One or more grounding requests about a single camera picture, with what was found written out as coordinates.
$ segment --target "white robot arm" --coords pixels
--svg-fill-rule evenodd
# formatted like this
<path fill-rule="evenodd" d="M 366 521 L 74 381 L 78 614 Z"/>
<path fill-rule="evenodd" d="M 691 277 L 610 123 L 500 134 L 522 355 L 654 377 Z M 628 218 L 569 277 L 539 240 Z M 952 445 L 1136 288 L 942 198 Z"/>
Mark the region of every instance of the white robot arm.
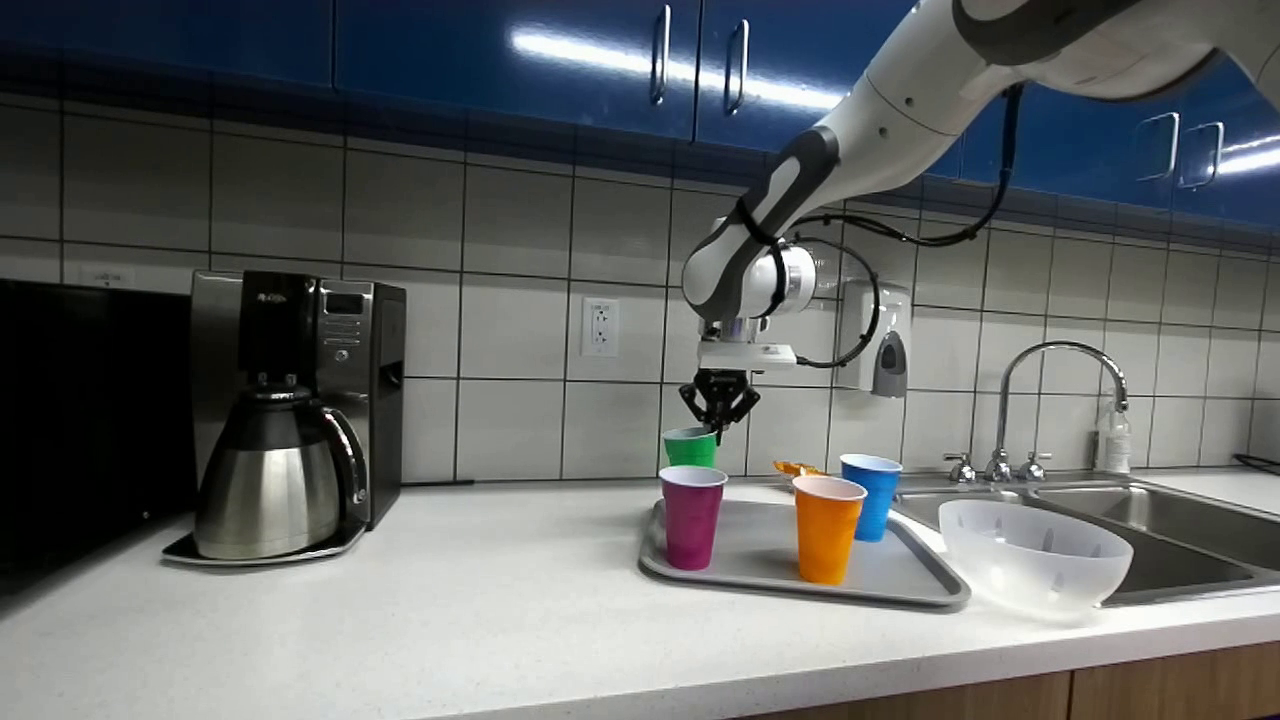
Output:
<path fill-rule="evenodd" d="M 794 360 L 726 349 L 751 349 L 763 315 L 810 302 L 815 264 L 782 240 L 800 218 L 916 180 L 1012 85 L 1128 99 L 1212 51 L 1280 108 L 1280 0 L 918 0 L 853 91 L 685 262 L 685 302 L 702 321 L 700 377 L 679 387 L 688 410 L 720 431 L 756 406 L 744 369 Z"/>

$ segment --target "lower cabinet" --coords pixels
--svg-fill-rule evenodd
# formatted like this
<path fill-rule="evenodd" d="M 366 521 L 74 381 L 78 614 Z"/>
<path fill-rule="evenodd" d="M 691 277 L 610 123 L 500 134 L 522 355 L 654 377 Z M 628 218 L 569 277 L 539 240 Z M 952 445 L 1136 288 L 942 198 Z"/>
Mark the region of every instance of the lower cabinet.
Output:
<path fill-rule="evenodd" d="M 1280 644 L 1074 674 L 1071 720 L 1255 720 L 1280 714 Z"/>
<path fill-rule="evenodd" d="M 776 714 L 770 720 L 1272 720 L 1280 644 Z"/>

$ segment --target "soap dispenser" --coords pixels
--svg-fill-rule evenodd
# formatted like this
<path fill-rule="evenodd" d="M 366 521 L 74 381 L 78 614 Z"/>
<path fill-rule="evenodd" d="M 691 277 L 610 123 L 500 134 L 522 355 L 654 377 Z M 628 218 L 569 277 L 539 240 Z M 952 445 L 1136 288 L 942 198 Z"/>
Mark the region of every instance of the soap dispenser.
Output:
<path fill-rule="evenodd" d="M 840 288 L 840 349 L 853 349 L 875 314 L 866 286 Z M 837 374 L 840 387 L 866 396 L 908 392 L 908 349 L 911 349 L 911 295 L 903 288 L 880 288 L 880 321 L 866 349 Z"/>
<path fill-rule="evenodd" d="M 1102 413 L 1091 457 L 1095 472 L 1128 472 L 1128 413 Z"/>

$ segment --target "stainless steel carafe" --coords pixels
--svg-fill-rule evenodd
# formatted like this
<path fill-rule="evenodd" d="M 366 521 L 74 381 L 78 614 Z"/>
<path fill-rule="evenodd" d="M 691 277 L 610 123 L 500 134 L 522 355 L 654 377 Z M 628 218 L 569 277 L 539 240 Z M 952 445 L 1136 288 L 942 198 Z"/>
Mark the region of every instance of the stainless steel carafe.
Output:
<path fill-rule="evenodd" d="M 365 526 L 365 457 L 337 410 L 307 387 L 247 387 L 207 460 L 197 549 L 266 560 L 344 540 Z"/>

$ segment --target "plastic cup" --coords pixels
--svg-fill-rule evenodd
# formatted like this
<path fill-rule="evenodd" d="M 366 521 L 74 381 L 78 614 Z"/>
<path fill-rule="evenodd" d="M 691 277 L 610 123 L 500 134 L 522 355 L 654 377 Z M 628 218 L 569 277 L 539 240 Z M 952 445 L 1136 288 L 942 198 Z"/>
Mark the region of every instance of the plastic cup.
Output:
<path fill-rule="evenodd" d="M 717 467 L 720 445 L 709 427 L 669 427 L 664 431 L 669 463 Z"/>
<path fill-rule="evenodd" d="M 810 586 L 842 586 L 853 527 L 866 491 L 840 475 L 794 475 L 794 572 Z"/>
<path fill-rule="evenodd" d="M 726 475 L 720 467 L 671 463 L 671 467 L 661 467 L 661 479 L 664 479 L 669 564 L 709 568 Z"/>
<path fill-rule="evenodd" d="M 903 475 L 903 463 L 896 463 L 886 457 L 842 454 L 840 475 L 866 488 L 865 516 L 854 521 L 854 540 L 875 546 L 886 527 L 886 507 L 896 496 L 896 479 Z"/>

